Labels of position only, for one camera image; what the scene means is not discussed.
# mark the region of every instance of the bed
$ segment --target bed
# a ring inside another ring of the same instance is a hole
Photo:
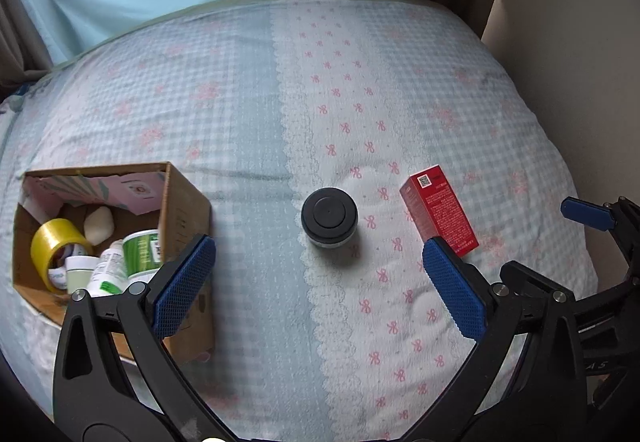
[[[426,276],[398,192],[430,165],[469,218],[480,246],[466,259],[487,280],[515,259],[577,298],[596,291],[584,231],[559,213],[575,195],[561,156],[500,64],[437,4],[197,6],[57,67],[1,110],[0,345],[46,411],[59,329],[10,276],[29,169],[171,161],[210,199],[216,348],[181,370],[244,438],[395,438],[460,367],[473,342]],[[360,214],[356,237],[331,252],[299,219],[323,186],[347,191]]]

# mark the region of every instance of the barcode label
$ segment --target barcode label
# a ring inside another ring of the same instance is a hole
[[[151,256],[154,262],[160,263],[160,242],[158,240],[151,240],[149,243],[151,244]]]
[[[418,182],[420,183],[420,187],[427,187],[431,185],[431,180],[429,180],[429,177],[427,177],[427,175],[420,175],[420,177],[418,177]]]

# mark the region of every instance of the cardboard box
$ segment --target cardboard box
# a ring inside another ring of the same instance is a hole
[[[423,242],[441,236],[459,257],[478,247],[469,220],[439,165],[409,177],[400,194]]]
[[[111,207],[115,231],[114,234],[94,248],[94,255],[100,256],[111,242],[142,229],[155,229],[160,234],[160,249],[163,262],[177,257],[183,247],[201,233],[210,235],[211,205],[175,166],[169,162],[154,164],[130,164],[116,166],[75,167],[30,171],[27,177],[53,177],[82,175],[91,177],[109,177],[111,175],[129,175],[134,173],[161,172],[164,177],[161,206],[159,210],[135,215],[129,210]],[[97,209],[100,204],[84,204],[78,207],[65,203],[59,217],[71,220],[78,230],[83,232],[85,217]],[[13,276],[15,290],[39,312],[53,322],[62,325],[67,294],[49,292],[40,279],[31,261],[30,246],[34,233],[40,223],[20,204],[15,212]],[[127,342],[122,334],[113,335],[121,356],[132,359]],[[176,362],[190,361],[213,346],[213,319],[210,283],[206,283],[196,297],[190,311],[180,325],[178,332],[164,339],[164,345]]]

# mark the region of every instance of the open box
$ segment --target open box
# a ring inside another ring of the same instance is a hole
[[[41,185],[42,180],[45,178],[50,180],[50,177],[82,176],[91,179],[113,175],[123,177],[132,174],[146,174],[147,179],[150,177],[149,174],[158,177],[161,194],[160,192],[156,194],[158,202],[153,207],[159,206],[159,209],[136,215],[129,211],[125,205],[114,207],[109,201],[100,201],[97,197],[102,194],[98,192],[94,203],[79,203],[77,201],[74,201],[73,204],[63,203],[57,213],[58,217],[72,221],[78,230],[84,233],[85,217],[103,203],[110,206],[115,231],[110,238],[94,247],[95,256],[100,256],[111,242],[122,239],[130,233],[142,229],[158,228],[161,261],[164,263],[176,259],[194,235],[199,233],[210,235],[211,205],[209,200],[169,162],[29,171],[24,174],[23,190],[25,191],[23,191],[20,202],[30,207],[33,212],[31,205],[34,200],[37,200],[38,195],[33,191],[27,191],[26,185],[33,184],[34,179],[38,179],[37,182]],[[131,190],[132,185],[129,183],[129,191]],[[87,193],[89,194],[87,199],[90,200],[90,189]],[[25,194],[28,195],[27,199],[30,199],[30,204],[27,204],[24,198]],[[39,221],[23,205],[18,204],[14,221],[14,288],[39,312],[58,325],[62,325],[69,296],[62,291],[59,293],[49,292],[31,261],[31,239],[39,227]],[[185,362],[212,348],[213,340],[210,284],[206,283],[200,289],[178,332],[174,336],[164,339],[164,346],[174,361]],[[114,341],[118,353],[125,358],[132,359],[124,336],[114,334]]]

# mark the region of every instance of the brown cardboard box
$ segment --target brown cardboard box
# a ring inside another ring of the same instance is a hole
[[[100,256],[111,242],[122,239],[130,233],[142,229],[160,230],[161,257],[163,262],[177,257],[183,247],[201,233],[210,235],[211,205],[175,166],[169,162],[155,164],[130,164],[117,166],[75,167],[30,171],[25,177],[50,177],[52,175],[84,175],[85,177],[108,177],[130,173],[164,172],[164,191],[159,211],[134,215],[119,208],[111,208],[115,231],[94,249]],[[71,220],[83,232],[84,218],[98,208],[98,205],[72,207],[65,204],[59,217]],[[49,292],[31,262],[30,246],[34,233],[40,224],[21,205],[15,212],[14,222],[14,287],[18,293],[53,322],[62,325],[68,295]],[[185,362],[213,346],[210,284],[200,289],[178,332],[164,339],[164,345],[176,362]],[[122,334],[114,334],[116,347],[121,356],[132,358],[127,342]]]

